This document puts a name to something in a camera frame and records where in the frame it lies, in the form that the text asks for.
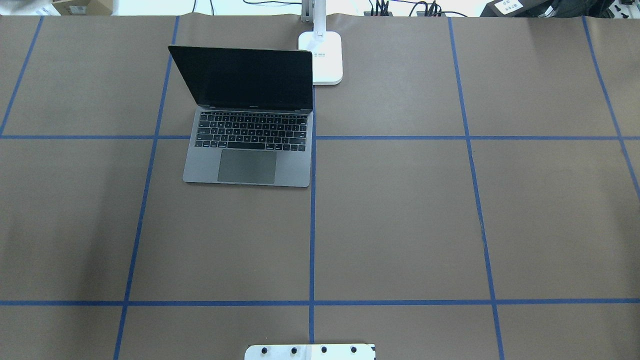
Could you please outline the grey laptop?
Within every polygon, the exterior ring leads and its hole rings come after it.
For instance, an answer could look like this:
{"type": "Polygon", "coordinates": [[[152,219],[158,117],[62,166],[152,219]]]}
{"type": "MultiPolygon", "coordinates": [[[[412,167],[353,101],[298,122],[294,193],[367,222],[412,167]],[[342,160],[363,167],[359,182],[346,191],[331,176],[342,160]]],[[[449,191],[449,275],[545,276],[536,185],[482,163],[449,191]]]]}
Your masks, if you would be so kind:
{"type": "Polygon", "coordinates": [[[196,110],[182,179],[306,188],[313,157],[313,53],[170,45],[196,110]]]}

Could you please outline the white desk lamp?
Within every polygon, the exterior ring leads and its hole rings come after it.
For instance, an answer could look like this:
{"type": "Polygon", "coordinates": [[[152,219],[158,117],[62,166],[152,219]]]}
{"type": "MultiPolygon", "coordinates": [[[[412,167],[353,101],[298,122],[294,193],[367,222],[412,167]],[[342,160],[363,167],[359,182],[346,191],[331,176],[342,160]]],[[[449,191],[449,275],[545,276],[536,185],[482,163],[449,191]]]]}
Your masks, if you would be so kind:
{"type": "Polygon", "coordinates": [[[313,84],[340,84],[344,75],[342,38],[327,28],[326,1],[302,0],[301,22],[312,25],[311,30],[298,36],[297,46],[311,52],[313,84]]]}

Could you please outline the black box white label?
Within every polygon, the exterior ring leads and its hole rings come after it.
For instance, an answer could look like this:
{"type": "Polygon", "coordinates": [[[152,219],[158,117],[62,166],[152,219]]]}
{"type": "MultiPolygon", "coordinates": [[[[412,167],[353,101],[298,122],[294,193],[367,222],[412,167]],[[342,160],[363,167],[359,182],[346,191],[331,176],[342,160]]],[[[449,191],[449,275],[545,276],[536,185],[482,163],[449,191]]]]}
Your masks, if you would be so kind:
{"type": "Polygon", "coordinates": [[[553,0],[491,0],[480,18],[535,18],[543,14],[553,0]]]}

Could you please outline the cardboard box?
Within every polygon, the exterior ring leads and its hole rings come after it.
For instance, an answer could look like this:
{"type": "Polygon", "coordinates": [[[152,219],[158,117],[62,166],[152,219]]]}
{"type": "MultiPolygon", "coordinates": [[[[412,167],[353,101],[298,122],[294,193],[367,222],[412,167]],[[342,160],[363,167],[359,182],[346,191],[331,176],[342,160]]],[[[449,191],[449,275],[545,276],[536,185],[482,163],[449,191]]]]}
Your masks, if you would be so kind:
{"type": "Polygon", "coordinates": [[[61,16],[111,16],[114,0],[53,0],[52,6],[61,16]]]}

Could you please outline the white pedestal column base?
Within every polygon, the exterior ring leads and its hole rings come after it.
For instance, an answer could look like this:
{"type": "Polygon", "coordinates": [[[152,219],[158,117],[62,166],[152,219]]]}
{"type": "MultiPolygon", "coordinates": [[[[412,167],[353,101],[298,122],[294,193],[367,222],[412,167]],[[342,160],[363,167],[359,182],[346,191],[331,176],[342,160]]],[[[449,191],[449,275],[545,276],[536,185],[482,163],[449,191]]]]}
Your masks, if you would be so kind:
{"type": "Polygon", "coordinates": [[[245,360],[375,360],[374,344],[256,344],[249,346],[245,360]]]}

